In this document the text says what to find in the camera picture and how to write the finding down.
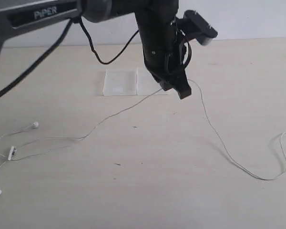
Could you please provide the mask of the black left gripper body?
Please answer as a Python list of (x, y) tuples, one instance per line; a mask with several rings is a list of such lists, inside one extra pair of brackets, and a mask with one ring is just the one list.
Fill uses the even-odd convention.
[(135, 18), (144, 64), (156, 82), (169, 81), (184, 69), (186, 47), (175, 18), (177, 9), (141, 9)]

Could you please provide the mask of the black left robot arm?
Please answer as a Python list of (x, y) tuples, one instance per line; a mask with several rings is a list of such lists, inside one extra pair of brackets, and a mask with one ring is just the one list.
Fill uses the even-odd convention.
[(73, 24), (93, 23), (134, 13), (147, 70), (163, 90), (191, 95), (185, 68), (191, 55), (188, 39), (177, 24), (176, 0), (0, 0), (0, 51), (6, 40), (61, 21), (67, 25), (57, 41), (19, 77), (0, 90), (0, 98), (25, 79), (64, 40)]

